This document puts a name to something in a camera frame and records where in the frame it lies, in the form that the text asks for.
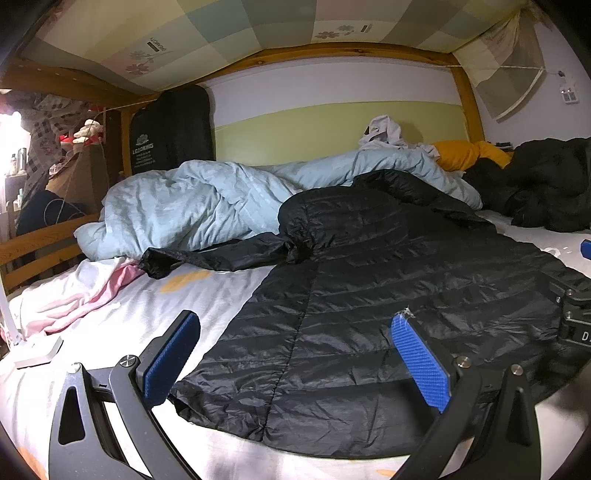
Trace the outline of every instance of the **electrical outlet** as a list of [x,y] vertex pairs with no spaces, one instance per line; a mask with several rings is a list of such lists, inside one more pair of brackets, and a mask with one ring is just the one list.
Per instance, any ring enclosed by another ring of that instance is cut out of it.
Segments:
[[562,100],[564,100],[564,103],[567,105],[579,103],[579,97],[572,87],[564,85],[560,88],[560,93],[562,94]]
[[562,70],[559,70],[558,82],[560,83],[560,94],[562,95],[564,103],[566,103],[566,105],[579,103],[579,96],[574,89],[574,79],[567,77]]

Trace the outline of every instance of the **green wall stripe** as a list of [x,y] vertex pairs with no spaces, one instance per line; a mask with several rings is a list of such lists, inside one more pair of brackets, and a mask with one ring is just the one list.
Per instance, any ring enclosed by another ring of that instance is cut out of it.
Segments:
[[389,115],[412,143],[467,139],[460,105],[437,102],[329,103],[267,113],[215,129],[218,161],[273,165],[358,147],[372,118]]

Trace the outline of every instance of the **light blue comforter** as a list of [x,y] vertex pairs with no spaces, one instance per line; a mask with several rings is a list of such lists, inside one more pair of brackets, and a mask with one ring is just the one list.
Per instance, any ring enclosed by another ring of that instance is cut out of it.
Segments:
[[420,149],[362,150],[267,167],[192,160],[134,175],[103,199],[100,220],[74,232],[91,260],[139,258],[148,247],[198,250],[232,238],[276,232],[281,204],[302,190],[350,185],[361,173],[407,171],[474,210],[478,192]]

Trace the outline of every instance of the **black bag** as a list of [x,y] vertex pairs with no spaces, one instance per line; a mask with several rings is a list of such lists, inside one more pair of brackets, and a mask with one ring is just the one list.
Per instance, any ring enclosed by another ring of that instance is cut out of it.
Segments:
[[138,111],[129,132],[132,173],[215,161],[209,111],[209,95],[199,85],[163,92]]
[[84,217],[84,206],[65,202],[49,190],[39,190],[23,207],[17,222],[17,236],[46,226]]

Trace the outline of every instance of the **white lamp base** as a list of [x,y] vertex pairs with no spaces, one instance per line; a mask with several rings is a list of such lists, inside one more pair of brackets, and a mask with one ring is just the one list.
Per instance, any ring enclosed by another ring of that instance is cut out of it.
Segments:
[[48,364],[59,351],[64,340],[59,335],[37,335],[14,345],[7,358],[16,368]]

